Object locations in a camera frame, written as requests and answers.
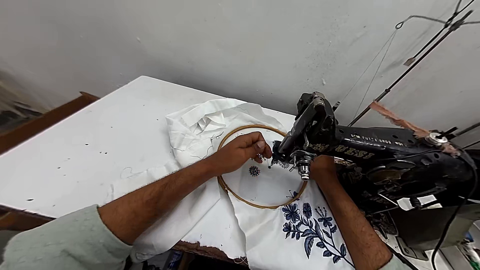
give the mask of brown fabric scrap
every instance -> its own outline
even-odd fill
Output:
[[[372,102],[369,105],[370,109],[378,112],[379,114],[383,115],[386,119],[388,119],[392,124],[413,130],[413,134],[417,138],[425,138],[430,134],[430,131],[423,129],[421,127],[418,127],[407,120],[401,119],[400,117],[396,116],[393,112],[391,112],[389,109],[385,108],[382,104],[378,103],[377,101]],[[451,156],[459,156],[460,152],[453,147],[449,142],[442,144],[442,152],[448,153]]]

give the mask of fingernail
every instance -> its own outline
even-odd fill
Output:
[[[258,141],[257,142],[257,147],[260,149],[263,149],[265,147],[265,142],[264,141]]]

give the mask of left hand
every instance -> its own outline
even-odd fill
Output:
[[[256,131],[240,135],[223,146],[216,153],[206,158],[205,161],[213,170],[215,176],[229,173],[240,168],[248,159],[262,163],[257,154],[266,158],[272,157],[272,150],[265,142],[262,133]]]

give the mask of embroidery machine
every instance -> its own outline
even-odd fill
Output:
[[[449,132],[433,130],[418,138],[404,128],[341,126],[335,119],[336,107],[320,92],[302,94],[297,109],[292,129],[282,142],[274,143],[272,164],[292,164],[291,170],[297,169],[307,181],[311,160],[319,155],[335,157],[347,193],[384,237],[399,236],[404,255],[427,260],[424,250],[433,249],[438,239],[442,247],[455,245],[480,219],[479,204],[472,204],[459,212],[467,222],[453,220],[457,206],[467,201],[472,179],[476,181],[472,157],[477,160],[480,155],[455,145],[450,146],[456,155],[444,152]],[[425,209],[433,203],[422,205],[418,197],[427,195],[435,195],[434,203],[443,207]],[[414,209],[402,210],[397,203],[402,198],[409,198]]]

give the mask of wooden embroidery hoop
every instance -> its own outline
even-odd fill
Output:
[[[245,126],[241,126],[241,127],[238,127],[238,128],[236,128],[236,129],[230,131],[230,132],[223,138],[223,140],[220,142],[220,145],[218,146],[217,151],[220,150],[220,148],[222,148],[223,144],[225,143],[225,141],[226,141],[230,136],[232,136],[234,133],[236,133],[236,132],[238,132],[238,131],[240,131],[240,130],[244,130],[244,129],[247,129],[247,128],[263,128],[263,129],[268,129],[268,130],[274,131],[274,132],[282,135],[283,137],[286,136],[285,133],[279,131],[278,129],[275,129],[275,128],[273,128],[273,127],[269,127],[269,126],[266,126],[266,125],[258,125],[258,124],[257,124],[257,125],[245,125]],[[225,192],[227,192],[227,193],[228,193],[228,191],[231,192],[237,199],[239,199],[240,201],[242,201],[242,202],[244,202],[244,203],[246,203],[246,204],[248,204],[248,205],[250,205],[250,206],[257,207],[257,208],[263,208],[263,209],[276,209],[276,208],[278,208],[278,207],[280,207],[280,206],[284,206],[284,205],[290,204],[290,203],[294,202],[296,199],[298,199],[298,198],[301,196],[301,194],[303,193],[303,191],[305,190],[305,188],[307,187],[307,181],[304,181],[303,184],[302,184],[302,186],[301,186],[301,188],[300,188],[300,190],[299,190],[299,192],[298,192],[298,194],[295,195],[291,200],[289,200],[289,201],[286,202],[285,204],[277,205],[277,206],[262,206],[262,205],[257,205],[257,204],[251,203],[251,202],[243,199],[242,197],[238,196],[235,192],[233,192],[233,191],[228,187],[227,183],[225,183],[225,181],[223,180],[223,177],[222,177],[222,176],[218,176],[217,179],[218,179],[218,183],[220,184],[220,186],[222,186],[222,188],[223,188],[223,190],[224,190]]]

